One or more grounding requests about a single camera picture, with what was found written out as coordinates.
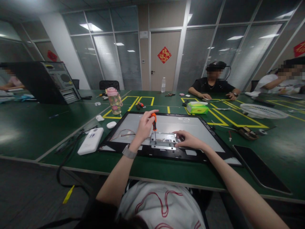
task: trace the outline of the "wristwatch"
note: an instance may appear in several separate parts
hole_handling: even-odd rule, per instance
[[[230,93],[233,93],[235,95],[235,97],[238,97],[238,94],[236,94],[235,92],[230,92]]]
[[[129,144],[126,145],[126,147],[123,150],[122,154],[125,155],[126,157],[128,157],[129,159],[135,159],[135,157],[137,156],[138,152],[134,153],[134,152],[130,151],[128,147],[129,147]]]

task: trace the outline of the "white fan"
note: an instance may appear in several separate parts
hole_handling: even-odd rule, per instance
[[[241,109],[251,118],[283,119],[288,117],[288,114],[282,111],[260,105],[243,103]]]

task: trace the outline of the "computer tower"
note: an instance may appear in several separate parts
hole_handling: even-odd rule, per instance
[[[1,63],[40,103],[70,104],[81,99],[63,62]]]

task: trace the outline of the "green workbench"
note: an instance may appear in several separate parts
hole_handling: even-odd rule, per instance
[[[190,115],[184,107],[183,100],[199,100],[194,96],[186,98],[179,96],[165,97],[168,92],[155,91],[121,91],[123,99],[122,113],[114,116],[108,101],[96,98],[100,90],[80,90],[81,96],[91,95],[92,100],[82,100],[68,106],[46,105],[37,102],[10,102],[0,105],[1,119],[1,156],[16,160],[33,161],[45,166],[59,166],[67,152],[54,154],[55,149],[81,128],[91,128],[95,125],[104,128],[101,141],[110,130],[106,127],[111,121],[118,122],[127,111],[137,111],[135,104],[141,101],[146,108],[142,111],[159,109],[160,113]],[[213,99],[225,99],[224,94],[212,94]],[[266,99],[275,104],[275,109],[288,111],[289,117],[280,120],[252,119],[242,114],[241,103],[254,103],[250,97],[241,95],[237,101],[225,101],[209,104],[210,111],[201,117],[214,125],[216,133],[229,145],[250,147],[268,165],[268,167],[292,191],[286,195],[267,190],[258,185],[246,168],[233,167],[252,187],[264,198],[280,199],[290,202],[305,203],[304,168],[305,168],[305,103],[289,98],[270,96]],[[216,108],[232,108],[232,110],[216,110]],[[60,114],[49,119],[49,116]],[[105,120],[97,122],[95,116],[101,114]],[[236,133],[232,133],[229,141],[228,129],[248,126],[253,130],[267,130],[268,135],[256,141],[248,141]],[[109,174],[121,158],[118,153],[96,152],[79,156],[74,153],[65,164],[65,169],[96,174]],[[158,158],[137,157],[130,172],[131,178],[185,185],[213,191],[224,191],[225,186],[216,170],[208,163],[192,163],[185,161],[166,160]]]

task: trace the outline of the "red decoration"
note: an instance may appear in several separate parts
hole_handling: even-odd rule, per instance
[[[302,55],[303,53],[305,53],[305,41],[303,41],[302,43],[295,46],[293,48],[293,51],[295,52],[295,57],[298,57],[298,56]]]
[[[164,47],[161,52],[158,54],[159,59],[162,61],[162,63],[167,62],[167,60],[171,57],[171,53],[169,52],[169,50]]]
[[[57,61],[57,56],[54,53],[52,53],[50,50],[48,50],[48,58],[53,62]]]

